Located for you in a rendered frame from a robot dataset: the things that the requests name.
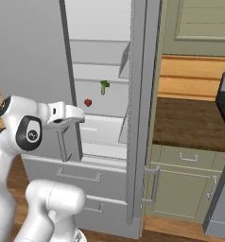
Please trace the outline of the grey large door bin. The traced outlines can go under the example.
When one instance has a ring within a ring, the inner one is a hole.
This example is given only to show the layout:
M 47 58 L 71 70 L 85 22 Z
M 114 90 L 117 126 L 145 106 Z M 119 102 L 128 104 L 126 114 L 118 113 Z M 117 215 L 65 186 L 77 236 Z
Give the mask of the grey large door bin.
M 129 110 L 126 110 L 126 114 L 120 129 L 119 138 L 118 138 L 118 142 L 120 144 L 126 144 L 128 141 L 128 115 L 127 115 L 128 112 Z

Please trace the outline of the grey narrow fridge door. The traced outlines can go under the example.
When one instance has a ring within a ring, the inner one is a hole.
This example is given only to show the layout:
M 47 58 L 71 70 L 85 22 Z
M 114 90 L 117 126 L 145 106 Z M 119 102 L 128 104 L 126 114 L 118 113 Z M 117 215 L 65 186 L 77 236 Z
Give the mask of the grey narrow fridge door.
M 132 0 L 127 140 L 127 222 L 141 215 L 163 0 Z

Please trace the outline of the grey tall freezer drawer front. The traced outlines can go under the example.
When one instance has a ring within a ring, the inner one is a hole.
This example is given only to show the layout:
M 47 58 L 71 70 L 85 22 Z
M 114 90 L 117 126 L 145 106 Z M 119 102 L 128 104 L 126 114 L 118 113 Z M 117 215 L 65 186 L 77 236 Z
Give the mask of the grey tall freezer drawer front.
M 124 168 L 105 166 L 90 162 L 62 162 L 60 160 L 23 155 L 22 160 L 30 181 L 48 179 L 78 186 L 87 195 L 106 199 L 126 199 L 126 170 Z M 57 177 L 57 171 L 63 167 L 64 174 L 94 178 L 96 173 L 101 173 L 101 183 L 79 181 Z

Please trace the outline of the olive wall cupboard door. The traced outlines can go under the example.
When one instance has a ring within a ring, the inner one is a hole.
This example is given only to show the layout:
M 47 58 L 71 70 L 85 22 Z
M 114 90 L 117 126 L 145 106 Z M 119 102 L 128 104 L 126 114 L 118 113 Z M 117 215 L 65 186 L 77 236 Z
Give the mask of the olive wall cupboard door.
M 225 57 L 225 0 L 167 0 L 163 53 Z

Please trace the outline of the green leafy vegetable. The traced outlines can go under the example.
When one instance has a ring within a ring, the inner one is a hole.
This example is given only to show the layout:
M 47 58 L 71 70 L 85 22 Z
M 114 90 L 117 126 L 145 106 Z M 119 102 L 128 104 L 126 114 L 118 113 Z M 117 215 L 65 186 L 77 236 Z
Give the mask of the green leafy vegetable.
M 106 93 L 106 89 L 110 87 L 110 82 L 108 80 L 101 80 L 101 94 L 104 95 Z

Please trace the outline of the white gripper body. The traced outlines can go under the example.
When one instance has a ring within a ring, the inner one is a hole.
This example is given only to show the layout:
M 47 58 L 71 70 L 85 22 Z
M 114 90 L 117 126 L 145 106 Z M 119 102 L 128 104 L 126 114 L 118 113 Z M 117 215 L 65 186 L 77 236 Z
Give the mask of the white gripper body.
M 81 108 L 75 107 L 73 105 L 65 106 L 65 120 L 74 123 L 84 123 L 85 115 Z

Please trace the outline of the grey small door bin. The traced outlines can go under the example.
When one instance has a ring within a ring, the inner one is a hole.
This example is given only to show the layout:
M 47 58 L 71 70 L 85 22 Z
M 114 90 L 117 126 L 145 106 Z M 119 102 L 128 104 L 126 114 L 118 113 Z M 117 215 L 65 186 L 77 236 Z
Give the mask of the grey small door bin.
M 128 78 L 129 75 L 130 75 L 130 43 L 128 43 L 127 47 L 125 48 L 122 54 L 118 77 Z

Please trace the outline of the grey wide fridge door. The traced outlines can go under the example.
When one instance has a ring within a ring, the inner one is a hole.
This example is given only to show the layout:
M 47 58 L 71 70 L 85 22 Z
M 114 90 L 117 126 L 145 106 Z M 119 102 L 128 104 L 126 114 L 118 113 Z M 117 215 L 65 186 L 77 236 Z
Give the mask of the grey wide fridge door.
M 0 0 L 0 94 L 78 106 L 65 0 Z M 57 130 L 31 154 L 61 160 Z

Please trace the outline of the olive base cupboard door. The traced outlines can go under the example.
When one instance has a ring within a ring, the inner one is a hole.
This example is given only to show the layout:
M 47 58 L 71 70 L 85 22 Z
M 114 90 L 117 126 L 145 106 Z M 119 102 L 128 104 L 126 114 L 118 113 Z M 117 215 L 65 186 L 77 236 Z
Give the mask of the olive base cupboard door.
M 156 199 L 146 206 L 146 213 L 202 223 L 213 198 L 207 199 L 206 193 L 212 188 L 214 175 L 217 186 L 221 171 L 154 162 L 150 168 L 156 165 L 160 166 Z

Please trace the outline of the grey fridge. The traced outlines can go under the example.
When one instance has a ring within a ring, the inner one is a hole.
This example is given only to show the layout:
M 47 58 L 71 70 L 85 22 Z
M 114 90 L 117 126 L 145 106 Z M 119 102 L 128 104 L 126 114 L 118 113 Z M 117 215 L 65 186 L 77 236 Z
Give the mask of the grey fridge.
M 85 115 L 124 119 L 130 76 L 119 78 L 122 54 L 130 43 L 132 0 L 65 0 L 77 104 Z M 101 80 L 110 87 L 101 94 Z M 85 99 L 92 99 L 90 107 Z M 127 159 L 86 155 L 83 162 L 124 168 Z

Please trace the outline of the white fridge crisper drawer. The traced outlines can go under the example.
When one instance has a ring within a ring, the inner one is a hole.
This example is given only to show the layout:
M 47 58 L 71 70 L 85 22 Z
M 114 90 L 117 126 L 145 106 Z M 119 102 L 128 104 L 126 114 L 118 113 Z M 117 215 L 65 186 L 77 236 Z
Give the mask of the white fridge crisper drawer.
M 83 153 L 126 160 L 127 145 L 118 142 L 122 123 L 122 118 L 86 114 L 80 124 Z

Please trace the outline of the olive drawer front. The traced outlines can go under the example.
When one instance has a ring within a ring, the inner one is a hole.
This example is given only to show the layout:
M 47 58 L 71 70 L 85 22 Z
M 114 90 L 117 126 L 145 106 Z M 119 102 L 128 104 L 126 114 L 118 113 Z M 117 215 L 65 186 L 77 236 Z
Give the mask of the olive drawer front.
M 160 161 L 166 164 L 222 171 L 225 165 L 225 152 L 162 146 Z

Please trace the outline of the grey low freezer drawer front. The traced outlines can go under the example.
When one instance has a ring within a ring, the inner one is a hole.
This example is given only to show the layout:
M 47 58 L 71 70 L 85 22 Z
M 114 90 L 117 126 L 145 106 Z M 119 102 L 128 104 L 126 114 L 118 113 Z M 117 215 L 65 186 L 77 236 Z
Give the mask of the grey low freezer drawer front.
M 131 224 L 127 223 L 127 203 L 123 200 L 86 196 L 85 207 L 97 208 L 104 204 L 103 213 L 82 211 L 75 215 L 80 229 L 108 233 L 127 238 L 138 239 L 140 234 L 140 218 L 136 217 Z

